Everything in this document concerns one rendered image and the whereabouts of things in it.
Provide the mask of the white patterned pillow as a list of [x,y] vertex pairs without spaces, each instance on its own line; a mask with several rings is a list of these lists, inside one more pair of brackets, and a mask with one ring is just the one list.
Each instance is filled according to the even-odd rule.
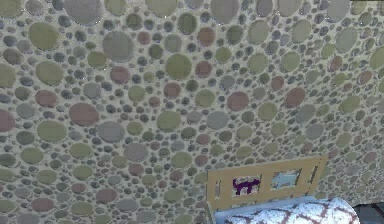
[[223,224],[360,224],[355,210],[334,197],[227,216]]

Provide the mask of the dark bedside table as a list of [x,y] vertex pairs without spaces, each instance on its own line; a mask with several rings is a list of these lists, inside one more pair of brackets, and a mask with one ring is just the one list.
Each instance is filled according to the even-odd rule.
[[354,206],[360,224],[384,224],[384,202]]

